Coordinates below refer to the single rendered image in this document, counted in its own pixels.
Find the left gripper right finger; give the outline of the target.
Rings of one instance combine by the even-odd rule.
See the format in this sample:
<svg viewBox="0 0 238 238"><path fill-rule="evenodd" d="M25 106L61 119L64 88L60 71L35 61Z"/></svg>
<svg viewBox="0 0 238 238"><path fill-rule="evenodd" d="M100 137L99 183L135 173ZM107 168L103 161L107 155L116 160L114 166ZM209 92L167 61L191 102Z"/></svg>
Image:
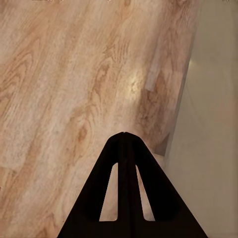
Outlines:
<svg viewBox="0 0 238 238"><path fill-rule="evenodd" d="M132 238L208 238L143 140L124 138ZM144 219L136 165L155 221Z"/></svg>

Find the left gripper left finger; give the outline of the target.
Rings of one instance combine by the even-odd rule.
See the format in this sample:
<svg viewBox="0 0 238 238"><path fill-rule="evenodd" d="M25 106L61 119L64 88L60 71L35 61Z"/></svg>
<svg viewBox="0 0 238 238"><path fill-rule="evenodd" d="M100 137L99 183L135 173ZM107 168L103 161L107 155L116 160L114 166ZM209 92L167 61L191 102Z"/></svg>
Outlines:
<svg viewBox="0 0 238 238"><path fill-rule="evenodd" d="M118 219L99 221L118 163ZM124 132L108 139L57 238L132 238Z"/></svg>

